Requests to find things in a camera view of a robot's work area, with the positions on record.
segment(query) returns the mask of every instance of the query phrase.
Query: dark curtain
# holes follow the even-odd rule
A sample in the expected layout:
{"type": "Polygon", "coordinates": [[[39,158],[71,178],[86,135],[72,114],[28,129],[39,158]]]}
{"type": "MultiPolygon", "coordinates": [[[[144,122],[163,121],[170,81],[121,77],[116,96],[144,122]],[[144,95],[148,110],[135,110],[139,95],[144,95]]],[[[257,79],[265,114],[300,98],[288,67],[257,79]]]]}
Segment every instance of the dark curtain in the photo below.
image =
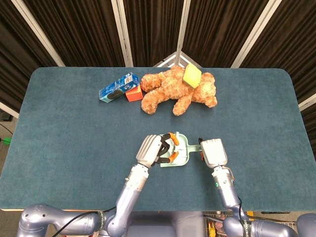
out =
{"type": "Polygon", "coordinates": [[[182,51],[202,67],[230,67],[268,0],[193,0],[182,51]]]}
{"type": "Polygon", "coordinates": [[[11,1],[0,1],[0,101],[19,112],[32,72],[56,66],[11,1]]]}
{"type": "Polygon", "coordinates": [[[134,67],[152,67],[177,50],[183,0],[124,0],[134,67]]]}
{"type": "Polygon", "coordinates": [[[283,68],[298,102],[316,93],[316,1],[282,1],[241,67],[283,68]]]}
{"type": "Polygon", "coordinates": [[[24,2],[66,66],[125,66],[110,0],[24,2]]]}
{"type": "Polygon", "coordinates": [[[304,109],[302,118],[316,159],[316,104],[304,109]]]}

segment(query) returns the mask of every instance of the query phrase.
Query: teal tablecloth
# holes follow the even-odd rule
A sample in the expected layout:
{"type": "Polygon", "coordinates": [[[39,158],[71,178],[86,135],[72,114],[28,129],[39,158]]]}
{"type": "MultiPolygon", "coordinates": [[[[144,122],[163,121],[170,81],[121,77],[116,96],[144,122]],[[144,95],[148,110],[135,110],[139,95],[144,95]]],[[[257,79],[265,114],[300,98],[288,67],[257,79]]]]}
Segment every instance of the teal tablecloth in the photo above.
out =
{"type": "MultiPolygon", "coordinates": [[[[221,138],[246,210],[316,209],[316,164],[290,76],[280,69],[204,68],[216,78],[218,105],[174,101],[144,113],[122,96],[98,91],[132,71],[166,68],[40,68],[30,80],[0,178],[0,208],[44,202],[62,209],[104,209],[116,199],[148,134],[180,131],[189,144],[221,138]]],[[[219,210],[211,169],[156,165],[135,210],[219,210]]]]}

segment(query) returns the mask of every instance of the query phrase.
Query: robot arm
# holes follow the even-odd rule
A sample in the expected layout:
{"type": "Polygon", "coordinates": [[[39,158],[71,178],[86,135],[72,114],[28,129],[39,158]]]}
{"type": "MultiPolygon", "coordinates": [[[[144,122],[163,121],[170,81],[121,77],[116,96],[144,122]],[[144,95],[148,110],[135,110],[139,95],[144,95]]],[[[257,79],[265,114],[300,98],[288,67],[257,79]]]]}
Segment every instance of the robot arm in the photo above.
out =
{"type": "Polygon", "coordinates": [[[201,142],[204,161],[214,172],[215,186],[223,206],[233,211],[233,216],[223,221],[223,228],[232,237],[297,237],[296,232],[282,224],[270,221],[249,221],[241,209],[241,203],[234,187],[234,176],[227,164],[227,155],[221,139],[201,142]]]}
{"type": "Polygon", "coordinates": [[[72,221],[60,234],[88,236],[99,231],[100,237],[121,237],[126,231],[127,219],[148,178],[148,169],[155,163],[170,162],[168,158],[160,158],[169,149],[165,142],[169,138],[172,138],[170,134],[149,135],[145,138],[136,155],[138,163],[132,167],[117,199],[116,212],[99,211],[83,214],[62,211],[46,204],[31,205],[22,212],[17,237],[44,237],[48,224],[53,224],[59,230],[80,214],[82,216],[72,221]]]}

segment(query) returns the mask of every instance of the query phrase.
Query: floor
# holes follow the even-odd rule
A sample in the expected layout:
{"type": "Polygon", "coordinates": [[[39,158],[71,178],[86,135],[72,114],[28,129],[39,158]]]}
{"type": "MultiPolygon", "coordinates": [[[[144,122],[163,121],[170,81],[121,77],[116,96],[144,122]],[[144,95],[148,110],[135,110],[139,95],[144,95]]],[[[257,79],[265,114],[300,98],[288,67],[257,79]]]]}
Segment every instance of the floor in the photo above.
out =
{"type": "MultiPolygon", "coordinates": [[[[14,132],[17,119],[14,118],[13,121],[11,122],[0,122],[0,123],[4,125],[6,128],[8,128],[11,132],[14,132]]],[[[8,131],[6,131],[3,127],[0,126],[0,138],[3,139],[5,137],[11,137],[11,134],[8,131]]],[[[0,142],[0,175],[2,172],[2,168],[5,162],[8,149],[9,149],[9,146],[6,146],[3,144],[3,142],[0,142]]],[[[254,215],[293,222],[293,221],[296,221],[298,216],[304,213],[307,213],[307,212],[291,212],[290,214],[261,214],[260,212],[254,212],[254,215]]],[[[4,236],[4,237],[16,236],[20,215],[21,215],[21,212],[16,212],[16,211],[8,212],[8,211],[0,210],[1,236],[4,236]]],[[[55,233],[54,228],[49,227],[46,236],[51,237],[54,235],[54,233],[55,233]]]]}

